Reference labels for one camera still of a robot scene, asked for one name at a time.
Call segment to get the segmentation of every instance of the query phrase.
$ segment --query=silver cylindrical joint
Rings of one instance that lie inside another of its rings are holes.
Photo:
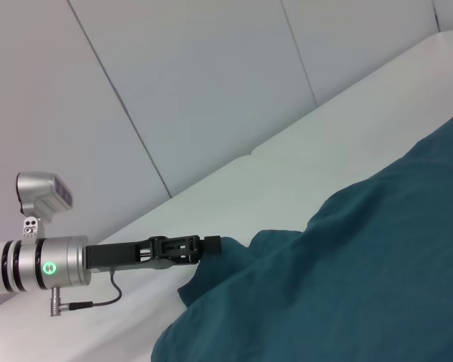
[[[0,243],[0,293],[89,285],[87,241],[76,236],[41,239],[37,244]]]
[[[86,244],[85,236],[52,238],[44,241],[40,269],[47,289],[89,285],[91,271],[85,267]]]

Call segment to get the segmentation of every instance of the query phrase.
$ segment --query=black ring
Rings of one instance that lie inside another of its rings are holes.
[[[39,239],[37,242],[37,248],[35,249],[35,278],[37,283],[39,283],[40,289],[46,290],[47,287],[44,283],[44,278],[42,277],[42,270],[40,269],[40,259],[42,256],[42,246],[44,245],[45,239]]]
[[[18,256],[20,255],[20,248],[22,247],[22,241],[19,240],[16,244],[15,244],[15,248],[14,248],[14,257],[13,257],[13,263],[14,263],[14,266],[13,266],[13,274],[14,274],[14,280],[15,280],[15,284],[17,285],[17,288],[20,292],[26,292],[25,288],[23,287],[22,285],[22,281],[20,279],[20,273],[18,271]]]
[[[12,289],[12,286],[10,285],[10,280],[8,279],[8,270],[7,270],[7,260],[8,260],[8,250],[10,249],[10,245],[12,244],[13,241],[8,241],[5,246],[3,247],[2,251],[2,280],[3,280],[3,285],[5,286],[5,289],[9,293],[13,293],[14,290]]]

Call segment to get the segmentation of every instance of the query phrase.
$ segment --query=dark green pillow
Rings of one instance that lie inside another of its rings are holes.
[[[453,119],[305,232],[222,245],[153,361],[453,361]]]

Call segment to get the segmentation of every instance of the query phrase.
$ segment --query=panel seam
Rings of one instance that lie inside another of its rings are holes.
[[[304,61],[302,60],[302,55],[300,54],[300,48],[299,48],[299,45],[297,43],[297,39],[295,38],[294,30],[292,29],[292,25],[290,24],[290,20],[288,19],[287,11],[285,9],[285,5],[284,5],[283,0],[280,0],[280,5],[282,6],[282,10],[284,11],[285,19],[287,20],[288,28],[290,29],[290,33],[292,35],[292,38],[294,39],[295,48],[297,49],[297,54],[298,54],[299,59],[300,59],[300,64],[302,64],[302,68],[304,69],[305,78],[307,80],[307,84],[309,85],[310,92],[312,93],[312,98],[314,99],[314,104],[316,105],[316,108],[319,108],[319,105],[318,105],[317,99],[316,99],[316,94],[314,93],[314,89],[312,87],[312,84],[310,83],[310,79],[309,79],[309,76],[307,74],[307,70],[305,69]]]
[[[436,9],[436,3],[435,0],[432,1],[433,4],[433,12],[435,14],[435,21],[436,21],[436,26],[438,27],[438,32],[441,32],[441,28],[439,26],[439,18],[438,18],[438,11]]]
[[[153,167],[154,167],[156,173],[158,174],[159,179],[161,180],[163,186],[165,187],[165,190],[166,190],[166,192],[168,193],[169,198],[172,198],[171,193],[170,193],[170,191],[169,191],[169,188],[168,188],[168,186],[166,185],[165,179],[163,178],[163,176],[162,176],[161,173],[159,172],[158,166],[157,166],[156,163],[154,162],[153,157],[151,157],[151,153],[149,152],[148,148],[146,147],[146,143],[144,142],[143,137],[141,137],[139,131],[137,130],[136,124],[133,122],[133,120],[132,120],[132,118],[131,118],[131,115],[129,114],[128,108],[126,107],[124,101],[122,100],[121,95],[119,94],[118,90],[116,89],[116,86],[113,84],[113,82],[112,82],[112,80],[111,80],[109,74],[107,73],[106,68],[105,68],[104,65],[103,65],[103,62],[100,60],[99,54],[97,54],[96,49],[95,49],[94,46],[92,45],[92,42],[91,42],[91,40],[89,39],[89,35],[88,35],[87,32],[85,31],[84,26],[82,25],[82,22],[81,22],[81,20],[79,19],[79,16],[77,15],[77,13],[76,13],[76,10],[75,10],[74,7],[72,6],[72,3],[70,2],[70,0],[67,0],[67,4],[69,4],[70,10],[72,11],[72,13],[73,13],[73,15],[74,15],[74,18],[75,18],[75,20],[77,21],[77,24],[78,24],[79,27],[81,28],[82,33],[84,34],[86,40],[88,41],[89,46],[91,47],[91,49],[92,49],[92,51],[93,51],[93,53],[94,53],[94,56],[96,57],[97,62],[99,63],[101,69],[103,70],[104,75],[105,75],[106,78],[107,78],[107,81],[108,81],[109,84],[111,85],[112,90],[114,91],[114,94],[116,95],[116,97],[117,97],[119,103],[121,104],[122,109],[124,110],[125,114],[128,116],[129,122],[131,123],[131,126],[132,126],[133,129],[134,129],[134,132],[136,133],[137,137],[139,138],[139,141],[141,142],[141,145],[143,145],[144,151],[146,151],[146,153],[147,153],[149,159],[151,160],[151,163],[153,164]]]

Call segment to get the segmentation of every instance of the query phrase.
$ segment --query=white table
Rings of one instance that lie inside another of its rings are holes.
[[[117,232],[223,235],[247,245],[261,229],[303,230],[332,193],[406,153],[453,116],[453,32],[434,35],[287,130]],[[148,359],[184,307],[176,289],[195,267],[119,272],[123,299],[50,318],[49,292],[0,306],[0,361]],[[113,298],[109,275],[64,289],[67,302]]]

